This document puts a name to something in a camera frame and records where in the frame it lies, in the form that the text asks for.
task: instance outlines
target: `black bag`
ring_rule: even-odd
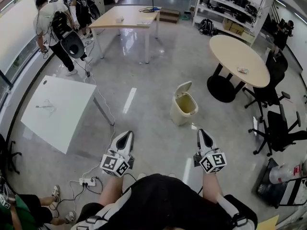
[[[203,19],[200,23],[200,34],[217,35],[217,30],[213,26],[213,22],[209,19]]]

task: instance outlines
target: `white t-shirt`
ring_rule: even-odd
[[[36,34],[43,32],[44,41],[46,40],[49,46],[54,46],[59,42],[58,38],[51,31],[51,22],[56,11],[65,12],[68,8],[61,2],[52,2],[46,4],[34,18],[33,26]]]

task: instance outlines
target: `sneaker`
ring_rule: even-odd
[[[87,35],[82,35],[82,36],[80,37],[81,40],[86,39],[86,38],[87,38]]]
[[[72,223],[74,220],[76,220],[76,213],[74,211],[68,212],[68,214],[65,216],[65,219],[67,220],[66,224]]]
[[[93,59],[93,57],[91,57],[91,56],[87,56],[87,57],[83,58],[83,60],[84,60],[87,64],[90,63],[90,62],[92,61],[92,59]]]
[[[67,71],[67,73],[65,74],[65,76],[70,76],[70,75],[73,75],[73,74],[76,74],[78,73],[78,71],[76,69],[73,69],[72,71]]]
[[[168,176],[169,176],[169,177],[176,178],[175,174],[169,174]]]
[[[139,174],[139,176],[138,176],[138,178],[136,179],[137,181],[139,180],[139,179],[142,179],[142,178],[144,178],[144,177],[146,177],[147,175],[145,174],[145,173],[140,173]]]
[[[52,196],[56,198],[56,203],[58,203],[61,199],[59,197],[59,185],[55,185],[53,187]]]

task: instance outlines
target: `green shirt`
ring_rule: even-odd
[[[15,208],[23,230],[37,230],[35,220],[30,213],[28,206],[16,195]],[[0,229],[13,230],[12,216],[10,209],[0,204]]]

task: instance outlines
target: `open trash can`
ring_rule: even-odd
[[[191,81],[179,85],[172,100],[170,114],[173,122],[178,126],[186,123],[198,112],[197,103],[188,93],[191,85]]]

